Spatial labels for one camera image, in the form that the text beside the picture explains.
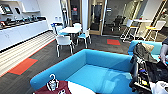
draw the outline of red carpet tile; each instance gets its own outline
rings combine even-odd
[[[120,45],[120,42],[118,40],[107,39],[107,44]]]
[[[17,75],[21,75],[23,72],[25,72],[29,67],[31,67],[37,61],[38,60],[36,60],[36,59],[27,58],[8,72],[13,73],[13,74],[17,74]]]

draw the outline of cushion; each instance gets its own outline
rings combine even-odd
[[[152,52],[154,46],[146,43],[142,43],[142,45],[148,50],[149,52]]]
[[[129,72],[85,65],[66,80],[87,87],[96,93],[135,94],[129,87],[131,79]]]

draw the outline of white cabinet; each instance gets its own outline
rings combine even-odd
[[[40,21],[38,26],[40,31],[39,33],[43,33],[49,29],[46,20]]]
[[[8,35],[5,34],[3,30],[0,30],[0,50],[3,50],[11,45],[12,43],[10,42]]]
[[[0,0],[0,1],[20,1],[20,0]]]
[[[3,32],[7,34],[12,45],[22,41],[21,35],[19,34],[17,27],[4,29]]]
[[[0,30],[0,50],[48,30],[46,20]]]
[[[27,29],[29,30],[30,36],[34,37],[37,35],[37,27],[34,23],[26,24]]]
[[[23,41],[27,40],[31,37],[26,25],[18,26],[17,29],[18,29],[18,32],[20,33]]]
[[[19,6],[22,12],[39,12],[39,6],[37,0],[20,0]]]

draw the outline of blue sofa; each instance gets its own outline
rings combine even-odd
[[[153,45],[154,48],[151,52],[151,55],[154,59],[156,59],[157,61],[160,61],[158,56],[160,55],[160,49],[162,47],[162,42],[154,42],[154,41],[143,41],[143,40],[133,40],[131,41],[131,44],[129,46],[129,49],[128,49],[128,54],[129,55],[133,55],[133,50],[134,50],[134,47],[135,45],[138,43],[138,42],[142,42],[142,43],[145,43],[145,44],[150,44],[150,45]]]
[[[51,80],[77,83],[101,94],[135,94],[129,87],[132,80],[130,55],[84,49],[34,76],[30,84],[37,90]]]

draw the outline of black chair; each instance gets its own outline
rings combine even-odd
[[[121,25],[123,24],[124,20],[126,17],[122,17],[122,16],[117,16],[117,18],[115,18],[114,25],[112,27],[112,31],[114,30],[114,27],[117,27],[118,30],[120,31]]]

